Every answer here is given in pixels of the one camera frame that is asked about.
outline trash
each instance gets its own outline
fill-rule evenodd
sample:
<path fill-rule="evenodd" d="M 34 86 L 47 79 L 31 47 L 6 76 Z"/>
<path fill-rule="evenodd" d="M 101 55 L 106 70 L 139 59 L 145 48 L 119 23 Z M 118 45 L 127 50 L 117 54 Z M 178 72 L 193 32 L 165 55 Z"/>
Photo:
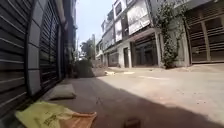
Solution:
<path fill-rule="evenodd" d="M 115 72 L 105 71 L 105 74 L 106 74 L 107 76 L 113 76 L 113 75 L 115 75 Z"/>
<path fill-rule="evenodd" d="M 124 72 L 123 74 L 125 75 L 131 75 L 131 74 L 134 74 L 135 72 Z"/>
<path fill-rule="evenodd" d="M 90 128 L 96 115 L 96 112 L 80 114 L 47 102 L 36 102 L 26 110 L 16 112 L 16 117 L 27 128 Z"/>
<path fill-rule="evenodd" d="M 57 85 L 47 96 L 48 100 L 74 99 L 76 94 L 72 84 Z"/>

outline closed shutter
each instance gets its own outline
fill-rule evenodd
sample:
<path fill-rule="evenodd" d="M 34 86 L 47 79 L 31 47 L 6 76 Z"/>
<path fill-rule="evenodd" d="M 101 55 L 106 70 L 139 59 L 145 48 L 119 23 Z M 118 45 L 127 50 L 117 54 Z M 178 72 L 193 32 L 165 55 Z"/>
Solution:
<path fill-rule="evenodd" d="M 47 87 L 58 81 L 57 68 L 57 34 L 59 17 L 54 0 L 47 4 L 40 41 L 41 85 Z"/>
<path fill-rule="evenodd" d="M 0 0 L 0 116 L 27 97 L 25 49 L 33 0 Z"/>
<path fill-rule="evenodd" d="M 224 2 L 210 2 L 187 15 L 192 62 L 224 61 Z"/>

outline green foliage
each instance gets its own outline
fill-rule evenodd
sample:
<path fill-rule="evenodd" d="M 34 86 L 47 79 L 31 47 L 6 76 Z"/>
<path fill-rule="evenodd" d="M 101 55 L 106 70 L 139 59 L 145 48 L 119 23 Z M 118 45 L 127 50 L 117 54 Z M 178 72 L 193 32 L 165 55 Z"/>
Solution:
<path fill-rule="evenodd" d="M 81 50 L 84 53 L 86 59 L 95 59 L 95 42 L 94 40 L 87 40 L 81 44 Z"/>
<path fill-rule="evenodd" d="M 174 67 L 174 62 L 178 56 L 179 41 L 181 40 L 183 30 L 181 25 L 185 22 L 186 7 L 181 6 L 179 9 L 174 10 L 175 3 L 168 3 L 164 1 L 158 10 L 156 17 L 156 26 L 161 29 L 164 41 L 164 52 L 162 62 L 166 69 Z M 176 41 L 171 39 L 169 34 L 169 26 L 175 19 L 180 19 L 177 27 Z"/>

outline building facade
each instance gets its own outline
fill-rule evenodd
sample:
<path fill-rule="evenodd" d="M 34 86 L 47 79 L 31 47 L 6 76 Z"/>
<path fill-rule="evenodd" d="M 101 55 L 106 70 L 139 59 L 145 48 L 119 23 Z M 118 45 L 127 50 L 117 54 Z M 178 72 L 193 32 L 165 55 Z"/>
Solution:
<path fill-rule="evenodd" d="M 0 1 L 0 127 L 67 74 L 75 0 Z"/>
<path fill-rule="evenodd" d="M 116 0 L 112 27 L 103 31 L 104 60 L 108 66 L 161 67 L 163 38 L 155 27 L 158 8 L 164 0 Z M 222 0 L 168 0 L 175 8 L 184 4 L 187 23 L 180 41 L 176 66 L 224 62 Z M 170 35 L 177 35 L 177 20 L 170 24 Z M 107 44 L 107 37 L 113 43 Z"/>

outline concrete pavement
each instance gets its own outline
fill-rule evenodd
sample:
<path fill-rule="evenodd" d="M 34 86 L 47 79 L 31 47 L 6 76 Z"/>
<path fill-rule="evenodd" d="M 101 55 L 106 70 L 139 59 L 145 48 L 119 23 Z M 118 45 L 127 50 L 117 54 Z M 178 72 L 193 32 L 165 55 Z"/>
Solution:
<path fill-rule="evenodd" d="M 98 112 L 93 128 L 122 128 L 138 118 L 142 128 L 224 128 L 224 74 L 136 72 L 72 79 L 77 99 L 54 101 Z"/>

